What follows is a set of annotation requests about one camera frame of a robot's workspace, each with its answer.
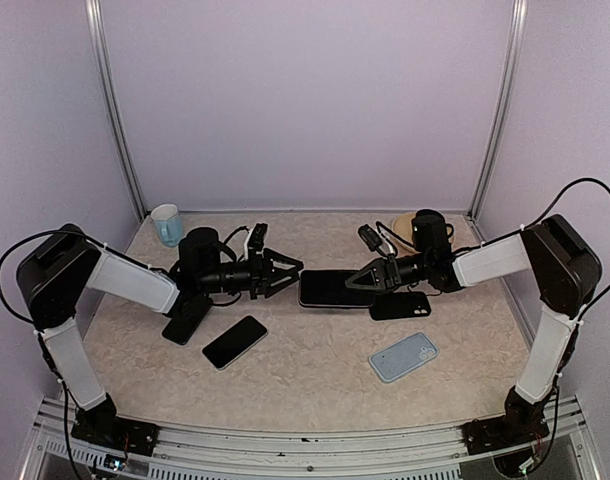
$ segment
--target ventilation grille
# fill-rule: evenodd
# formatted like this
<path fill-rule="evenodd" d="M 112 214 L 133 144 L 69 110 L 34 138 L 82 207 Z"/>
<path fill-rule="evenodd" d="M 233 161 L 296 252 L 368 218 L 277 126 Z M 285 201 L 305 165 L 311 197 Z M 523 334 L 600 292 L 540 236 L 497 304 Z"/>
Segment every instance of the ventilation grille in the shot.
<path fill-rule="evenodd" d="M 248 480 L 251 478 L 260 478 L 257 476 L 246 475 L 214 475 L 213 473 L 201 472 L 197 470 L 188 470 L 183 468 L 175 468 L 167 465 L 152 465 L 150 463 L 149 474 L 147 478 L 152 480 Z M 460 480 L 461 471 L 458 466 L 451 466 L 441 469 L 421 470 L 410 474 L 398 475 L 396 477 L 382 475 L 366 475 L 361 477 L 345 477 L 345 478 L 360 478 L 365 480 Z"/>
<path fill-rule="evenodd" d="M 59 457 L 68 458 L 67 447 L 62 440 L 48 438 L 45 444 L 45 451 L 53 455 L 58 455 Z M 90 452 L 87 448 L 78 448 L 74 445 L 72 445 L 72 457 L 74 457 L 75 462 L 90 467 L 94 465 L 94 463 L 96 463 L 96 465 L 103 464 L 103 455 Z"/>

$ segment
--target metal corner post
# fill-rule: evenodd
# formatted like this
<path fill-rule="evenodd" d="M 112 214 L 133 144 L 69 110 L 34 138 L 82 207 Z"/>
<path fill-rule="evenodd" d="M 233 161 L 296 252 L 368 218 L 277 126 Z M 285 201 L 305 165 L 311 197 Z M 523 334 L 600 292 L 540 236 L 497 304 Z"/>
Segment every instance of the metal corner post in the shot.
<path fill-rule="evenodd" d="M 105 106 L 107 107 L 112 133 L 114 134 L 114 141 L 116 142 L 121 169 L 127 183 L 134 211 L 136 212 L 139 221 L 143 221 L 147 216 L 147 207 L 127 147 L 125 131 L 118 110 L 118 102 L 116 101 L 116 93 L 114 92 L 114 84 L 112 82 L 109 64 L 109 54 L 107 52 L 107 43 L 105 41 L 105 32 L 103 30 L 100 0 L 85 0 L 85 6 L 89 30 L 92 36 L 92 45 L 94 47 L 94 53 L 96 54 L 98 70 L 101 75 L 101 86 L 103 88 Z"/>
<path fill-rule="evenodd" d="M 527 16 L 527 0 L 514 0 L 514 11 L 512 13 L 512 23 L 509 33 L 509 42 L 507 44 L 507 53 L 505 55 L 505 66 L 503 68 L 503 77 L 501 80 L 501 89 L 496 104 L 496 112 L 494 114 L 494 122 L 492 131 L 487 142 L 485 151 L 485 160 L 483 168 L 478 178 L 474 198 L 469 207 L 469 216 L 473 221 L 478 220 L 478 216 L 485 200 L 485 195 L 489 188 L 490 179 L 496 163 L 498 148 L 501 143 L 503 128 L 507 118 L 507 112 L 511 102 L 512 87 L 516 77 L 516 68 L 518 66 L 518 58 L 520 56 L 521 42 L 523 40 L 523 30 L 525 27 L 525 18 Z"/>

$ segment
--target beige table surface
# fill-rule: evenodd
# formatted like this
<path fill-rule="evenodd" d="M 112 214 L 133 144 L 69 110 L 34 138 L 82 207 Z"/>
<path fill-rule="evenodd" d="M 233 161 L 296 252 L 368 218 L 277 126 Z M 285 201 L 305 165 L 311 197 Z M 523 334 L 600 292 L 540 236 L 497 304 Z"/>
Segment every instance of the beige table surface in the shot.
<path fill-rule="evenodd" d="M 185 231 L 212 226 L 221 239 L 239 225 L 269 224 L 266 246 L 301 259 L 306 269 L 360 268 L 375 258 L 359 226 L 383 213 L 188 214 Z M 460 216 L 448 216 L 456 246 L 473 245 Z M 230 245 L 242 253 L 245 235 Z M 168 268 L 176 250 L 163 247 L 147 220 L 129 254 Z M 119 413 L 160 422 L 260 431 L 329 432 L 388 429 L 460 421 L 500 413 L 527 348 L 497 281 L 430 297 L 421 319 L 375 322 L 364 310 L 299 306 L 293 285 L 266 300 L 248 294 L 212 309 L 190 342 L 161 336 L 167 318 L 106 295 L 85 338 L 99 379 Z M 202 348 L 246 315 L 269 334 L 223 371 Z M 391 384 L 368 357 L 424 332 L 440 349 L 436 359 Z"/>

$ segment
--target phone screen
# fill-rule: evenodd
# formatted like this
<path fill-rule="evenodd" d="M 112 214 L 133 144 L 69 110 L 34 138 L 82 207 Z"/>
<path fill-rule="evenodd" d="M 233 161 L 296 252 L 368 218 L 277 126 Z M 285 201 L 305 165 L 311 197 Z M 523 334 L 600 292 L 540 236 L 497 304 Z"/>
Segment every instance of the phone screen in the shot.
<path fill-rule="evenodd" d="M 369 309 L 372 320 L 427 317 L 432 312 L 423 292 L 404 292 L 377 295 Z"/>
<path fill-rule="evenodd" d="M 267 329 L 247 316 L 203 348 L 203 355 L 220 369 L 225 368 L 267 335 Z"/>
<path fill-rule="evenodd" d="M 299 300 L 304 307 L 367 308 L 374 294 L 353 290 L 345 280 L 358 270 L 305 270 L 301 273 Z"/>

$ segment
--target white wall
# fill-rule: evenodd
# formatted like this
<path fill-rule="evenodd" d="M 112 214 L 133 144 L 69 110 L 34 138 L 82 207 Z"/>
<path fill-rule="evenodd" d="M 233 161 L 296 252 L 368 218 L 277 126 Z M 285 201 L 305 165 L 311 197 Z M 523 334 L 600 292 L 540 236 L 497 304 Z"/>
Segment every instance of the white wall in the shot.
<path fill-rule="evenodd" d="M 481 215 L 494 237 L 529 223 L 580 176 L 610 185 L 610 0 L 532 1 L 498 165 Z M 557 209 L 600 256 L 610 281 L 610 200 L 596 186 L 570 191 Z M 528 275 L 511 287 L 536 326 Z M 586 316 L 563 378 L 576 393 L 610 479 L 610 294 Z"/>
<path fill-rule="evenodd" d="M 149 206 L 466 210 L 512 5 L 103 2 Z"/>
<path fill-rule="evenodd" d="M 82 1 L 0 0 L 0 255 L 66 222 L 121 248 L 136 229 L 112 143 Z M 25 312 L 10 257 L 4 287 Z M 98 296 L 79 309 L 89 321 Z M 29 325 L 0 304 L 0 480 L 14 477 L 56 382 Z"/>

